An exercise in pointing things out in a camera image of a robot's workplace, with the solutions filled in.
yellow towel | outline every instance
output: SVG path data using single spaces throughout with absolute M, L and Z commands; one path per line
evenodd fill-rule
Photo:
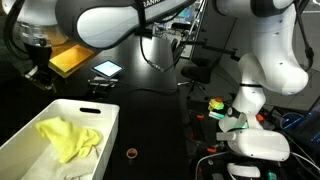
M 83 128 L 60 117 L 38 122 L 36 129 L 47 137 L 58 151 L 59 162 L 67 163 L 74 156 L 86 157 L 91 147 L 97 145 L 101 136 L 96 130 Z

small tablet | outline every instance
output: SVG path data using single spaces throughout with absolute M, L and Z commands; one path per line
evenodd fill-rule
M 101 64 L 93 66 L 91 69 L 102 77 L 112 78 L 124 68 L 110 60 L 107 60 Z

black tabletop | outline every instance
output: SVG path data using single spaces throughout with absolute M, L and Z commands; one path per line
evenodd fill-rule
M 147 58 L 160 66 L 166 68 L 173 62 L 169 41 L 144 39 L 143 47 Z M 105 60 L 125 70 L 114 88 L 104 90 L 102 95 L 92 94 L 87 81 L 96 74 L 90 68 Z M 174 70 L 162 73 L 151 68 L 142 58 L 139 38 L 130 37 L 116 48 L 101 52 L 66 80 L 57 80 L 56 88 L 58 92 L 50 94 L 21 79 L 10 90 L 2 90 L 1 112 L 7 121 L 15 122 L 7 127 L 11 130 L 6 137 L 57 98 L 117 104 L 119 132 L 105 178 L 190 179 Z M 126 151 L 132 147 L 138 150 L 138 156 L 130 161 Z

green object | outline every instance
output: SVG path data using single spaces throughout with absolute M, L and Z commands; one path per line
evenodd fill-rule
M 268 180 L 277 180 L 277 175 L 275 175 L 271 171 L 268 171 L 267 177 L 268 177 Z

white plastic tray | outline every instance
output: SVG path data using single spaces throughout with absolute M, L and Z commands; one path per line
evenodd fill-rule
M 88 112 L 92 109 L 98 113 Z M 94 172 L 85 179 L 103 179 L 118 132 L 119 109 L 117 105 L 85 101 L 59 99 L 52 102 L 0 147 L 0 179 L 17 180 L 23 177 L 50 144 L 47 138 L 40 136 L 34 126 L 35 123 L 57 116 L 100 131 L 103 138 L 99 149 L 102 153 L 99 154 Z

